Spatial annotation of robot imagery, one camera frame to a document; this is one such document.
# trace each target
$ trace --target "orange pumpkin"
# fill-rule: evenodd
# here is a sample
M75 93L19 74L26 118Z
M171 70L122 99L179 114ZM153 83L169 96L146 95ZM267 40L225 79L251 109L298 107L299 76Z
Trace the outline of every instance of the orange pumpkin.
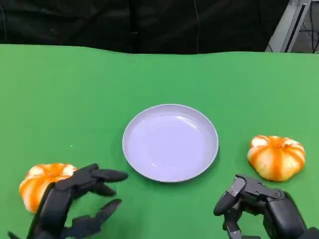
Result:
M293 139L259 135L250 143L248 161L261 177L286 181L304 167L306 154Z
M63 163L38 164L32 167L19 187L26 209L35 213L46 187L52 182L72 176L75 170L77 168L73 165Z

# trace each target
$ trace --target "metal frame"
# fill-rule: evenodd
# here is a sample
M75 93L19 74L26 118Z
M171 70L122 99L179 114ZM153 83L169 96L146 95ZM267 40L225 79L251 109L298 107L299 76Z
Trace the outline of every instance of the metal frame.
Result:
M269 41L267 52L290 52L306 17L311 0L291 0Z

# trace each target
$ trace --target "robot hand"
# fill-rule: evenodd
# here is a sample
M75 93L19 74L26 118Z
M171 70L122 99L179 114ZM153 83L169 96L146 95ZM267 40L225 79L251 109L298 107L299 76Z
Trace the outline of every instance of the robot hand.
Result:
M316 229L307 230L296 204L287 192L270 189L260 180L236 174L233 184L216 204L214 215L224 215L223 229L228 231L230 239L259 239L241 235L237 221L243 211L264 215L263 225L271 239L298 239L314 235L314 231L318 233Z
M99 169L97 164L91 164L75 171L70 178L51 183L42 197L26 239L84 238L98 233L101 225L115 212L121 200L115 199L107 203L92 218L88 215L74 218L72 226L67 228L64 224L73 200L87 192L114 196L116 192L104 183L123 181L127 177L124 172ZM8 235L11 239L18 239L11 232Z

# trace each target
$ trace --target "pumpkin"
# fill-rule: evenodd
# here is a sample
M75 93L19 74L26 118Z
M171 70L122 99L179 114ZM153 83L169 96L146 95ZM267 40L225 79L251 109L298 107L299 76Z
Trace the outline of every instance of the pumpkin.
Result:
M77 170L71 164L52 163L33 166L21 182L19 191L26 209L35 213L46 187L73 175Z
M261 177L286 181L304 167L306 154L293 139L259 135L250 143L248 161Z

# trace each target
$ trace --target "green cloth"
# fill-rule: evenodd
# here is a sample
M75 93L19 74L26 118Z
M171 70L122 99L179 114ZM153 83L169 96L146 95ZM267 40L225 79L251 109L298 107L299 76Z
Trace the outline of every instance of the green cloth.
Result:
M95 239L228 238L213 209L235 173L258 174L247 161L258 135L304 144L306 166L285 183L307 225L318 226L319 57L304 54L221 53L130 55L80 47L0 46L2 223L27 235L32 214L18 187L38 163L64 162L124 170L112 184L123 199ZM140 111L158 104L191 106L211 119L219 156L199 177L179 184L151 181L122 153L122 135ZM110 199L88 194L75 216L93 215ZM262 216L245 214L244 235L267 238Z

